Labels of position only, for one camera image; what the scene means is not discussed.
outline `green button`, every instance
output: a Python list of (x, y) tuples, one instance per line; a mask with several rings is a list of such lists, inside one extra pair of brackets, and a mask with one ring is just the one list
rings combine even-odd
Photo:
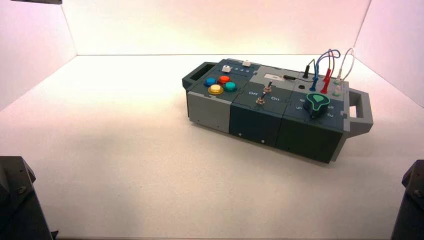
[(315, 101), (316, 101), (317, 103), (319, 103), (319, 102), (321, 102), (322, 100), (324, 100), (324, 97), (323, 97), (323, 96), (321, 96), (321, 95), (314, 95), (314, 96), (313, 96), (313, 99), (315, 99)]
[(234, 92), (236, 90), (236, 84), (232, 81), (229, 81), (224, 85), (224, 90), (227, 92)]

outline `blue button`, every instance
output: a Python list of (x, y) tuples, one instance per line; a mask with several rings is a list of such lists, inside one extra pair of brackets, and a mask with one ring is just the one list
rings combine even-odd
[(217, 84), (217, 80), (213, 77), (208, 77), (205, 81), (204, 81), (204, 85), (207, 87), (210, 87), (214, 84)]

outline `control box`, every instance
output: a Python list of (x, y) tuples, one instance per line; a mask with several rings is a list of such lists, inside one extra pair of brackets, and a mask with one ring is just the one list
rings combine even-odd
[[(349, 88), (347, 81), (320, 75), (314, 84), (313, 76), (236, 59), (204, 62), (182, 79), (188, 117), (196, 124), (329, 163), (347, 138), (370, 131), (370, 98)], [(356, 117), (350, 116), (351, 106), (356, 106)]]

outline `white tabletop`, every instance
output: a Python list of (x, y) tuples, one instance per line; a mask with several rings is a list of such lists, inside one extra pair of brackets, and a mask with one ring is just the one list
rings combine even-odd
[(224, 58), (311, 56), (78, 56), (0, 112), (0, 155), (32, 167), (59, 236), (388, 239), (424, 109), (357, 61), (374, 126), (316, 162), (189, 121), (182, 77)]

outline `white wall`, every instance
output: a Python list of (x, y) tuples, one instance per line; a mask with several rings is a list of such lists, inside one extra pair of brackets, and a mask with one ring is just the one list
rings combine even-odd
[(61, 6), (0, 0), (0, 111), (75, 55)]
[(424, 1), (372, 0), (356, 52), (359, 60), (424, 107), (423, 42)]
[(67, 0), (79, 55), (319, 54), (353, 46), (369, 0)]

